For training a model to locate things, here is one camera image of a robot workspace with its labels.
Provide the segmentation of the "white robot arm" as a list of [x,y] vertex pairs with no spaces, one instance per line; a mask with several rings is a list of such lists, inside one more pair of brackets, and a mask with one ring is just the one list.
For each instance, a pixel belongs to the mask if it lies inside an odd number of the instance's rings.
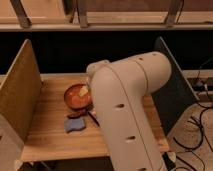
[[115,171],[167,171],[142,97],[163,87],[171,71],[160,52],[87,66],[92,102]]

